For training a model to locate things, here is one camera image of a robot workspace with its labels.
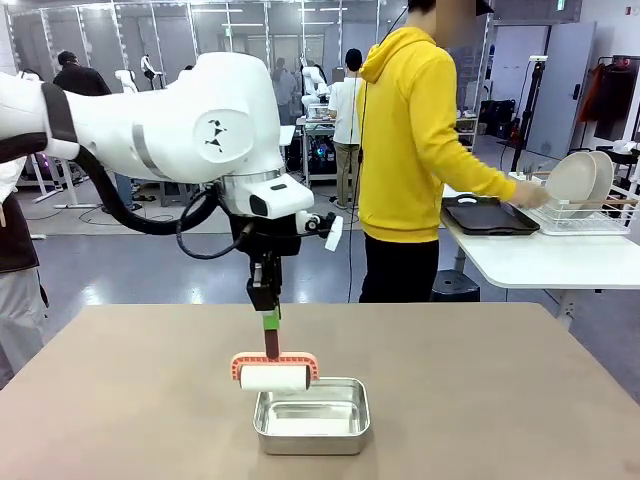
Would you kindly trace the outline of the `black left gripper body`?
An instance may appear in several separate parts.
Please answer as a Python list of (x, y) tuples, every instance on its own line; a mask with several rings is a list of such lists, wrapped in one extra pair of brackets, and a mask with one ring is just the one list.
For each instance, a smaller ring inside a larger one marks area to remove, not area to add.
[(301, 239), (298, 237), (294, 214), (278, 219), (262, 217), (230, 216), (233, 240), (239, 241), (236, 249), (249, 258), (250, 277), (253, 277), (255, 265), (261, 264), (265, 256), (295, 256), (300, 251)]

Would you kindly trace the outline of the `person's right hand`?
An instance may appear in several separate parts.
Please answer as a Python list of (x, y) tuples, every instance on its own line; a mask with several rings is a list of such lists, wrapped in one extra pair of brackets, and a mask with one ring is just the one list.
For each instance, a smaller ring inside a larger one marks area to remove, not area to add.
[(530, 181), (517, 181), (510, 202), (518, 207), (533, 209), (546, 204), (549, 199), (549, 194), (541, 185)]

